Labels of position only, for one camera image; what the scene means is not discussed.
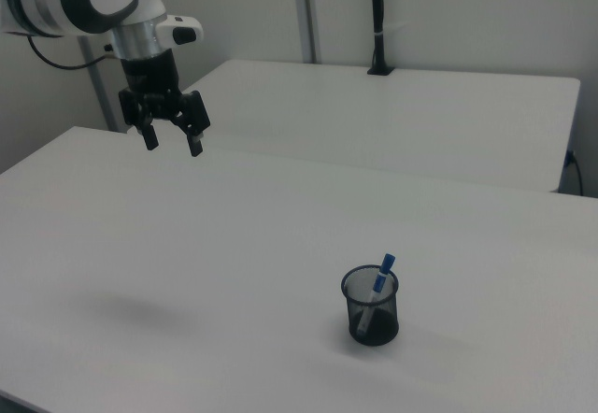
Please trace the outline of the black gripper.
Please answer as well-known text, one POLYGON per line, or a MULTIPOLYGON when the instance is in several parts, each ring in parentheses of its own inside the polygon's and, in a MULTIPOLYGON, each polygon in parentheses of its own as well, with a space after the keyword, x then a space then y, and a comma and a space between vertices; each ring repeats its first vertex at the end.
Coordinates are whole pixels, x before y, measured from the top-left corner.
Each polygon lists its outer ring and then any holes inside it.
POLYGON ((124 122, 142 135, 147 150, 159 146, 152 116, 171 119, 186 136, 192 157, 203 152, 201 143, 210 119, 198 91, 181 94, 175 57, 172 51, 138 60, 121 60, 127 87, 119 92, 124 122), (151 105, 145 96, 149 96, 151 105))

